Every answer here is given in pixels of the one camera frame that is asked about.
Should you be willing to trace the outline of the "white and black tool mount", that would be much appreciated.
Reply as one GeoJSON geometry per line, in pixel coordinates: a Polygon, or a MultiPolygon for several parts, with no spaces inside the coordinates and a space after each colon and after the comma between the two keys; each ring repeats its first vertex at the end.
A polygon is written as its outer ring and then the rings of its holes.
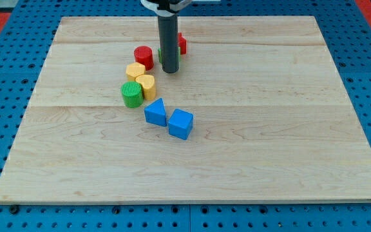
{"type": "Polygon", "coordinates": [[[148,10],[160,17],[171,17],[190,5],[192,0],[140,0],[148,10]]]}

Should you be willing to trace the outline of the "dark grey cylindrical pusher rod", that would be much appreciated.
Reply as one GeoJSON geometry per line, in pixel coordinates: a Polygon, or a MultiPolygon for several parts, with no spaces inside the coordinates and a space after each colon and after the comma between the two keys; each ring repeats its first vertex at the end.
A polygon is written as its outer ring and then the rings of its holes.
{"type": "Polygon", "coordinates": [[[162,69],[166,73],[176,73],[179,70],[178,51],[178,17],[158,16],[158,32],[162,69]]]}

